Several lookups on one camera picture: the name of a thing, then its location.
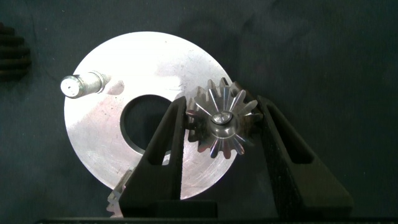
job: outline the clamp jaw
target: clamp jaw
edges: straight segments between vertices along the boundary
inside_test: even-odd
[[[253,99],[249,93],[246,98]],[[255,110],[262,114],[262,145],[280,219],[348,218],[353,207],[348,191],[273,102],[262,96],[257,97],[257,102]],[[183,139],[189,125],[186,105],[185,97],[172,102],[138,166],[126,173],[109,196],[113,201],[108,209],[116,216],[217,217],[215,202],[180,200]],[[168,150],[164,146],[171,146],[166,166],[162,166]]]

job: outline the black clamp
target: black clamp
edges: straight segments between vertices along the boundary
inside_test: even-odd
[[[0,82],[15,80],[27,74],[31,61],[30,50],[23,47],[24,38],[0,22]]]
[[[353,199],[285,116],[258,96],[262,143],[281,220],[346,218]],[[124,217],[216,218],[215,202],[181,201],[186,99],[172,102],[126,182],[119,205]],[[167,145],[170,161],[162,165]]]

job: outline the center hole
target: center hole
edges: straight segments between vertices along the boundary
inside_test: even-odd
[[[155,95],[140,96],[127,104],[120,122],[124,139],[133,149],[144,153],[170,104]]]

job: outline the shiny metal surface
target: shiny metal surface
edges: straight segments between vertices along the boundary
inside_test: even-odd
[[[61,81],[62,93],[72,99],[91,93],[101,93],[109,77],[97,71],[87,72],[82,75],[68,75]]]
[[[157,32],[136,32],[115,37],[91,51],[74,74],[99,71],[110,78],[104,90],[77,99],[65,98],[65,124],[70,142],[86,168],[114,189],[142,154],[123,137],[121,117],[125,106],[142,95],[170,101],[196,96],[196,87],[225,77],[219,63],[193,43]],[[198,143],[185,135],[181,198],[211,187],[232,164],[223,157],[199,153]]]
[[[249,143],[249,132],[253,123],[262,118],[252,113],[257,100],[244,103],[246,91],[237,84],[227,85],[221,79],[219,87],[208,81],[208,91],[197,88],[197,96],[191,99],[187,108],[190,139],[199,140],[198,152],[210,149],[210,156],[217,158],[220,151],[224,157],[231,157],[231,150],[244,154],[243,146]]]

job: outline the dark gray background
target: dark gray background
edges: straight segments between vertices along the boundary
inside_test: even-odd
[[[144,30],[197,44],[273,100],[351,192],[354,217],[398,216],[397,10],[398,1],[0,1],[0,21],[32,57],[26,77],[0,83],[0,223],[109,216],[110,189],[69,143],[59,83],[97,45]],[[217,200],[221,217],[276,216],[261,155],[247,150],[196,198]]]

